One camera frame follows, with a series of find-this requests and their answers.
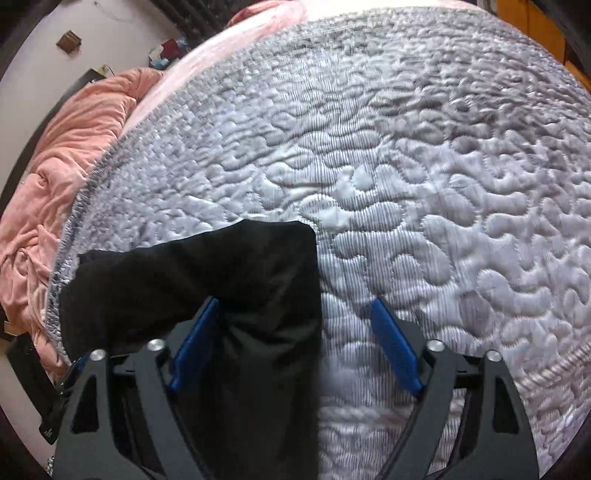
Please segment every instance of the wooden furniture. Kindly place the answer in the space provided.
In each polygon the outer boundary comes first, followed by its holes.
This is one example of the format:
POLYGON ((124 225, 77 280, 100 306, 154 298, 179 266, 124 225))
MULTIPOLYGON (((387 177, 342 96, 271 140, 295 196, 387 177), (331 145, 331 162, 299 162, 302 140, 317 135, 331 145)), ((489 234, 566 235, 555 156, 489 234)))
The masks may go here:
POLYGON ((591 79, 584 72, 581 61, 566 40, 563 30, 534 1, 497 0, 496 14, 545 47, 591 92, 591 79))

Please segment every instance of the metal screw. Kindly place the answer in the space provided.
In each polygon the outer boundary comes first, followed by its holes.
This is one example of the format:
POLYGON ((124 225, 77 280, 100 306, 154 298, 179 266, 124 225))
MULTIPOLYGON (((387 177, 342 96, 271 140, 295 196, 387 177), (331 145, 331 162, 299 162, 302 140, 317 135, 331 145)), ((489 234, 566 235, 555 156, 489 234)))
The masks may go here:
POLYGON ((432 352, 443 352, 445 350, 445 343, 441 340, 432 339, 427 342, 427 348, 432 352))
POLYGON ((99 362, 106 356, 107 356, 107 352, 105 352, 102 348, 99 348, 98 350, 93 350, 90 353, 90 359, 93 362, 99 362))
POLYGON ((496 350, 488 350, 486 353, 486 357, 491 362, 500 362, 501 360, 503 360, 503 356, 496 350))
POLYGON ((148 350, 150 350, 151 352, 159 352, 164 348, 165 345, 166 342, 164 340, 162 340, 161 338, 155 338, 154 340, 150 340, 147 346, 148 350))

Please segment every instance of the pink bedsheet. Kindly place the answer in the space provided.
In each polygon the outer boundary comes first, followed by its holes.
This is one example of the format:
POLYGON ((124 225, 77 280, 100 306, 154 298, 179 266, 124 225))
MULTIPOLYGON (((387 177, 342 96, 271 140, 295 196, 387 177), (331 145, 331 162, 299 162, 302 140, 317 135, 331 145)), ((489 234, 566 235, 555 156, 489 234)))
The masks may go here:
POLYGON ((30 332, 53 373, 64 363, 45 336, 43 309, 62 226, 88 172, 162 75, 133 69, 70 98, 47 126, 29 173, 0 219, 0 302, 12 329, 30 332))

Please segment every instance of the black cloth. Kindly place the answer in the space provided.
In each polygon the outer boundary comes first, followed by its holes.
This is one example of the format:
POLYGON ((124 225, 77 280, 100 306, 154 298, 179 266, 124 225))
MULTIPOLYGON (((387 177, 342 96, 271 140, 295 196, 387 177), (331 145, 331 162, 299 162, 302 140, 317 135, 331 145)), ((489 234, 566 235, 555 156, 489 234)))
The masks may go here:
POLYGON ((96 348, 137 351, 211 295, 220 300, 222 334, 197 401, 178 402, 209 469, 217 479, 317 479, 322 309, 310 227, 245 220, 79 260, 60 295, 72 360, 96 348))

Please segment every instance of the stitched pattern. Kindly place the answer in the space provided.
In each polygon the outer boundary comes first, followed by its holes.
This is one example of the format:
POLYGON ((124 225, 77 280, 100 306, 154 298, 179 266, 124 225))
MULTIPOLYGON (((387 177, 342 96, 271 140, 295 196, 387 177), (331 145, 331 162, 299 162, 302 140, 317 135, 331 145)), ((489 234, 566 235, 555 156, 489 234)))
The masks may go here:
POLYGON ((456 351, 501 351, 543 473, 591 406, 590 113, 562 65, 484 12, 281 31, 100 161, 64 229, 48 333, 61 348, 59 292, 81 252, 298 219, 317 232, 323 291, 322 477, 373 478, 412 410, 371 332, 376 295, 456 351))

